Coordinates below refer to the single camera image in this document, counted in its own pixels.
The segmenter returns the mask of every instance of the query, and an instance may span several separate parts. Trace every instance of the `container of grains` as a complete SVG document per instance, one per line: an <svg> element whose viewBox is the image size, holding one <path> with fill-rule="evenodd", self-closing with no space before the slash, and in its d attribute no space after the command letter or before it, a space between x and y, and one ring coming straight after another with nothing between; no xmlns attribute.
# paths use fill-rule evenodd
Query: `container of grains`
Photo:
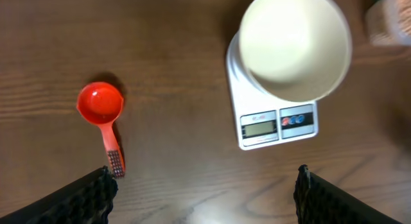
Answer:
<svg viewBox="0 0 411 224"><path fill-rule="evenodd" d="M411 46L411 0L379 0L365 18L372 44Z"/></svg>

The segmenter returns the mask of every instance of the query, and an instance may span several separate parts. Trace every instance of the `red spoon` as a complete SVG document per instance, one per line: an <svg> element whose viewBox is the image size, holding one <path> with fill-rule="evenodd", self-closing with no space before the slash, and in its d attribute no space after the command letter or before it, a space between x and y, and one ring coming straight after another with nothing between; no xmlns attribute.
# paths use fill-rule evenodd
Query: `red spoon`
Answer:
<svg viewBox="0 0 411 224"><path fill-rule="evenodd" d="M80 114L101 130L105 151L116 178L124 176L125 164L112 126L123 110L123 102L121 93L104 82L88 84L77 99Z"/></svg>

